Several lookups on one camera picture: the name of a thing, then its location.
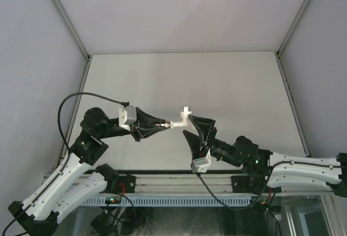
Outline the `silver threaded pipe fitting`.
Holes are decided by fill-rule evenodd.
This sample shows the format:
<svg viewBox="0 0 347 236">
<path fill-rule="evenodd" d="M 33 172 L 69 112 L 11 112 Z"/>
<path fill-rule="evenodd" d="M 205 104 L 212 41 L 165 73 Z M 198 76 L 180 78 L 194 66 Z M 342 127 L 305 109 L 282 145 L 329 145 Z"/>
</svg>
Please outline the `silver threaded pipe fitting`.
<svg viewBox="0 0 347 236">
<path fill-rule="evenodd" d="M 172 129 L 174 127 L 173 121 L 161 119 L 159 121 L 159 126 L 166 129 Z"/>
</svg>

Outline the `white plastic water faucet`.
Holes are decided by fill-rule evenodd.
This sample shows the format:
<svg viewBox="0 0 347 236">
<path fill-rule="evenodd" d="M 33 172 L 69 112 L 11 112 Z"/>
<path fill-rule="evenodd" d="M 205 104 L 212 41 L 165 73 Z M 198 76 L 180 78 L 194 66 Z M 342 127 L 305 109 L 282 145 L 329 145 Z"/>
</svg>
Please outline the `white plastic water faucet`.
<svg viewBox="0 0 347 236">
<path fill-rule="evenodd" d="M 192 114 L 191 106 L 184 105 L 180 109 L 180 121 L 171 121 L 170 128 L 178 128 L 178 127 L 188 127 L 192 126 L 192 123 L 189 119 L 189 116 Z"/>
</svg>

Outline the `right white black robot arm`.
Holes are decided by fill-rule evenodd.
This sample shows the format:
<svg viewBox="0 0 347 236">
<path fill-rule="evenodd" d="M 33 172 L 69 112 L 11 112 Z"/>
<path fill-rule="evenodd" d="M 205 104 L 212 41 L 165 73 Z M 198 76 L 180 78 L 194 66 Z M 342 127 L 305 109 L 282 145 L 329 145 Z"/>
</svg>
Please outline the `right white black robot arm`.
<svg viewBox="0 0 347 236">
<path fill-rule="evenodd" d="M 330 158 L 295 157 L 260 149 L 245 136 L 239 136 L 234 144 L 228 144 L 216 138 L 213 119 L 192 114 L 188 119 L 197 130 L 197 134 L 183 131 L 191 151 L 194 174 L 206 173 L 211 159 L 215 158 L 240 168 L 248 175 L 249 186 L 255 194 L 260 194 L 265 188 L 312 188 L 346 197 L 344 152 Z"/>
</svg>

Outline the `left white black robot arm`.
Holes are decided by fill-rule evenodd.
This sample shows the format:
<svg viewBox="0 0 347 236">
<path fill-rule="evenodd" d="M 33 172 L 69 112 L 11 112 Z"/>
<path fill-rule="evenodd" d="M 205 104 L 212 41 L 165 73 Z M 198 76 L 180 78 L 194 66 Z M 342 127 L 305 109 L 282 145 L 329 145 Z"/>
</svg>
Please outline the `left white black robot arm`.
<svg viewBox="0 0 347 236">
<path fill-rule="evenodd" d="M 10 204 L 9 212 L 26 234 L 52 235 L 70 212 L 93 195 L 120 191 L 119 174 L 108 164 L 98 166 L 83 183 L 71 187 L 108 149 L 102 139 L 131 135 L 138 142 L 171 126 L 170 121 L 138 107 L 127 106 L 119 114 L 111 119 L 98 107 L 89 109 L 80 124 L 80 135 L 59 167 L 30 197 Z"/>
</svg>

